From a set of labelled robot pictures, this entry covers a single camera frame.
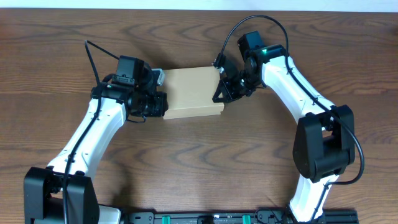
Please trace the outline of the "brown cardboard box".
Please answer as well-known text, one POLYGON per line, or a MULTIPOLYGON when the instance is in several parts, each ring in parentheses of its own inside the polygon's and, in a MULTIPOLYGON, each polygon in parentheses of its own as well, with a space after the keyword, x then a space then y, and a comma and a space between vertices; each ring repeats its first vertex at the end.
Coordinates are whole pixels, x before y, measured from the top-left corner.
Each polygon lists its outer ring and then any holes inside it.
POLYGON ((220 80, 214 67, 180 68, 166 70, 162 91, 169 104, 163 119, 192 118, 219 115, 223 103, 215 103, 212 97, 220 80))

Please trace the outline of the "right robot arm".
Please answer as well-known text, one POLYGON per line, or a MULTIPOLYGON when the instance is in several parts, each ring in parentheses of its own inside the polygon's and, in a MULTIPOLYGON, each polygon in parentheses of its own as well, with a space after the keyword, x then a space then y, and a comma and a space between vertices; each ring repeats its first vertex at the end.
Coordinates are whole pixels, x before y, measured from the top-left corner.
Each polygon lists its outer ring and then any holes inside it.
POLYGON ((220 81, 212 100, 232 103, 269 87, 297 124, 292 156, 299 172, 286 210, 255 213, 259 223, 357 223, 354 210, 324 210, 339 176, 355 160, 354 114, 322 96, 297 70, 288 48, 265 45, 257 31, 244 34, 238 47, 245 68, 238 70, 223 52, 213 62, 220 81))

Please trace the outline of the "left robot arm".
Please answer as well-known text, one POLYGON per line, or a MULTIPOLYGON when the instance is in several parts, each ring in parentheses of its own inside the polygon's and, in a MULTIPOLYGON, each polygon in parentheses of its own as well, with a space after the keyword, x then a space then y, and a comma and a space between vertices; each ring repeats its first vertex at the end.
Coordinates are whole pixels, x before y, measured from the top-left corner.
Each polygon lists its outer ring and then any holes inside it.
POLYGON ((127 223, 116 207, 100 205, 93 181, 100 160, 118 129, 135 116, 163 117, 167 95, 160 68, 122 55, 115 73, 97 79, 79 127, 47 167, 31 167, 24 177, 26 223, 127 223))

